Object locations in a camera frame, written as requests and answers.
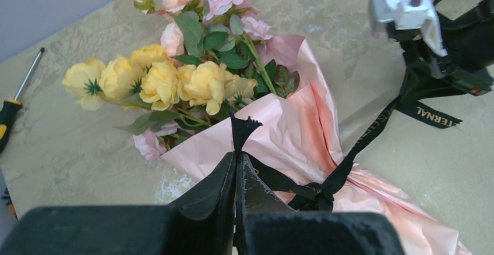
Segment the table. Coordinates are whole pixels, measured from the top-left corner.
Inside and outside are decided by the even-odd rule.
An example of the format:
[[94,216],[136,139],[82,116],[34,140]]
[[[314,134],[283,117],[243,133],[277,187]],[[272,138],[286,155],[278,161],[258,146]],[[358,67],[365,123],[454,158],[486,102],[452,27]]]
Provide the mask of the table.
[[[42,205],[164,204],[194,184],[161,161],[145,161],[132,137],[113,128],[135,113],[111,106],[83,111],[61,85],[76,62],[108,62],[159,40],[163,18],[140,14],[132,1],[111,2],[0,65],[0,96],[8,98],[39,48],[47,49],[0,158],[19,216]],[[346,151],[397,95],[404,75],[399,46],[370,36],[367,1],[255,0],[274,33],[307,37],[334,93]],[[474,5],[448,0],[440,9],[454,16]],[[485,254],[494,250],[494,93],[424,103],[464,122],[439,130],[397,112],[356,162],[458,229],[474,254]]]

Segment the white wall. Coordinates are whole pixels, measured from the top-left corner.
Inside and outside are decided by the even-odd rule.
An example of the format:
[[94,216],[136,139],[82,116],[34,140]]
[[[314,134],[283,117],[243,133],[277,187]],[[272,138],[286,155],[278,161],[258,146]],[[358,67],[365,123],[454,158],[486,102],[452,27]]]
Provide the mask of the white wall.
[[113,0],[0,0],[0,63]]

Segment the black ribbon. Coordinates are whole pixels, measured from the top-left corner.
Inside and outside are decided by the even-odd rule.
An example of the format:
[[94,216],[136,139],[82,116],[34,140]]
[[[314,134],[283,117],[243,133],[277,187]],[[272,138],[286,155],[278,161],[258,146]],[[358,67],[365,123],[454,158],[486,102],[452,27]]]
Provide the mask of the black ribbon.
[[436,111],[420,102],[402,104],[400,103],[400,98],[400,96],[396,97],[383,109],[376,120],[355,143],[343,161],[336,166],[334,171],[322,184],[312,182],[307,185],[298,185],[283,173],[263,164],[254,156],[248,154],[252,166],[256,169],[258,177],[272,191],[296,194],[293,200],[288,203],[293,209],[332,211],[333,195],[345,185],[348,175],[352,170],[355,157],[382,133],[395,109],[421,122],[441,129],[455,126],[461,122],[457,118]]

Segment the yellow and black handle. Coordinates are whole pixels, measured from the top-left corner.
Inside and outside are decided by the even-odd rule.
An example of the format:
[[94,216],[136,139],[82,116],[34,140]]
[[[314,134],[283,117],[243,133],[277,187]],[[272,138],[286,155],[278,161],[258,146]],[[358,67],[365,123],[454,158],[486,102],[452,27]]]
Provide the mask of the yellow and black handle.
[[22,108],[18,100],[7,100],[3,102],[2,111],[0,111],[0,153],[9,141],[10,132],[16,120],[16,115]]

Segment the yellow rose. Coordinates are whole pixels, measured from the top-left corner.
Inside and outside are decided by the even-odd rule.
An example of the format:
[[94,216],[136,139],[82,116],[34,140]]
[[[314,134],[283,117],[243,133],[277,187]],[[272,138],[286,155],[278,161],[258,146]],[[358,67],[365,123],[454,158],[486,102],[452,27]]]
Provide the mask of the yellow rose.
[[145,74],[141,68],[132,66],[128,59],[118,55],[101,73],[100,86],[106,96],[121,100],[139,92],[139,84]]
[[170,61],[156,62],[142,79],[139,95],[144,102],[152,103],[152,110],[164,111],[180,100],[177,84],[178,72],[175,66]]
[[191,97],[187,91],[185,91],[185,85],[190,83],[192,78],[192,72],[197,69],[194,65],[185,65],[177,69],[178,71],[178,85],[177,93],[182,101],[190,101]]
[[100,79],[104,68],[103,62],[90,58],[86,63],[77,63],[67,70],[62,85],[80,97],[76,103],[83,109],[93,111],[103,105],[98,94],[101,92]]
[[206,112],[215,115],[225,100],[225,64],[207,61],[197,67],[190,75],[190,82],[184,85],[190,96],[190,105],[206,104]]
[[242,96],[242,101],[246,104],[252,103],[254,97],[254,88],[257,86],[257,80],[245,79],[230,72],[226,72],[225,98],[230,102],[235,102],[237,97]]
[[151,64],[154,62],[163,62],[168,57],[163,51],[161,44],[152,44],[134,50],[130,55],[132,64],[137,65],[141,69],[149,71]]

